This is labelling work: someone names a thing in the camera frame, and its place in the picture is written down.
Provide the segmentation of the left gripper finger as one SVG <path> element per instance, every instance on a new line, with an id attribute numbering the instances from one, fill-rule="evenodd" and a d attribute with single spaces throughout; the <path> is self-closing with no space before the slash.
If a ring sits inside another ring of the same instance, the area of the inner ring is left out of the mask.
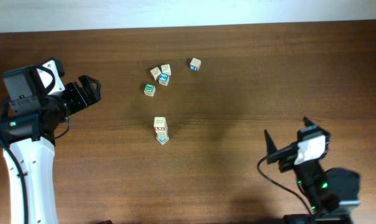
<path id="1" fill-rule="evenodd" d="M 87 75 L 82 75 L 79 78 L 80 83 L 82 84 L 82 88 L 86 95 L 91 95 L 93 93 L 93 85 L 90 81 L 90 77 Z"/>
<path id="2" fill-rule="evenodd" d="M 94 78 L 88 79 L 90 82 L 90 99 L 92 101 L 100 101 L 101 100 L 101 83 L 99 80 Z"/>

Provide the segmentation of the red-sided block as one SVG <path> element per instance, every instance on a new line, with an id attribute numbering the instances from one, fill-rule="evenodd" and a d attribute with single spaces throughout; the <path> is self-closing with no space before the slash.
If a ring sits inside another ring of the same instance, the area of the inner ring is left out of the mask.
<path id="1" fill-rule="evenodd" d="M 161 131 L 166 132 L 167 131 L 167 122 L 165 117 L 155 117 L 154 118 L 154 130 L 155 132 Z"/>

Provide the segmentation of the plain wooden block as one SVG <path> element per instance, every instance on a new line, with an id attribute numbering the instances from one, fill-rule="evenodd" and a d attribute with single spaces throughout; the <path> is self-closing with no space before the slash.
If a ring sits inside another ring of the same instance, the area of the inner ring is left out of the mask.
<path id="1" fill-rule="evenodd" d="M 156 131 L 156 135 L 158 138 L 167 138 L 168 137 L 168 132 L 167 131 Z"/>
<path id="2" fill-rule="evenodd" d="M 167 143 L 168 140 L 169 140 L 169 136 L 166 137 L 166 138 L 159 138 L 159 137 L 156 137 L 156 139 L 159 141 L 160 144 L 165 145 L 165 143 Z"/>

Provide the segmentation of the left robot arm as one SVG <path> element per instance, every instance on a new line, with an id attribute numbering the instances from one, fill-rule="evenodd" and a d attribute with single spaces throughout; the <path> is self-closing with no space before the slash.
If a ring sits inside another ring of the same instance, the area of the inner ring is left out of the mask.
<path id="1" fill-rule="evenodd" d="M 11 223 L 58 223 L 53 166 L 55 130 L 101 99 L 87 75 L 63 84 L 63 64 L 50 58 L 3 73 L 9 96 L 0 104 L 0 146 L 9 174 Z"/>

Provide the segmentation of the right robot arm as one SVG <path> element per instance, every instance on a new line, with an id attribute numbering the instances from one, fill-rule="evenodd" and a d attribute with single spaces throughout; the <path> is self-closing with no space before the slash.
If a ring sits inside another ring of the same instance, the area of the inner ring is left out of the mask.
<path id="1" fill-rule="evenodd" d="M 329 151 L 331 134 L 303 118 L 304 128 L 298 130 L 297 140 L 278 149 L 269 132 L 264 130 L 266 156 L 259 160 L 257 171 L 266 180 L 293 194 L 304 205 L 307 213 L 290 214 L 282 218 L 282 223 L 353 223 L 351 213 L 360 205 L 360 175 L 343 168 L 324 170 L 320 160 Z M 296 185 L 301 195 L 277 183 L 265 175 L 260 165 L 278 163 L 281 173 L 293 171 Z"/>

